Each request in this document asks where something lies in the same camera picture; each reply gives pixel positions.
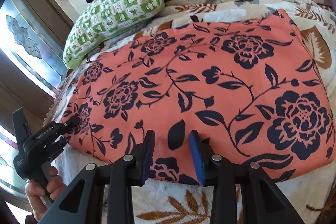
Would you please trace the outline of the person's left hand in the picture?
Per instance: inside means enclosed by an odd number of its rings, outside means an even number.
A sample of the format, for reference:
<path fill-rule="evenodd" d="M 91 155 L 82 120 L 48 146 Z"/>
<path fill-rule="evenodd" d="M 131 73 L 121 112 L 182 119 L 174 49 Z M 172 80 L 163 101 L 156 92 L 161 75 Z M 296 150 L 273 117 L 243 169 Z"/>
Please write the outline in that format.
<path fill-rule="evenodd" d="M 56 201 L 67 186 L 54 166 L 50 166 L 49 173 L 51 177 L 47 185 L 47 192 L 49 192 L 50 198 Z M 36 181 L 30 180 L 25 186 L 25 193 L 33 210 L 32 214 L 26 216 L 25 224 L 38 223 L 48 210 L 41 199 L 46 194 L 45 190 Z"/>

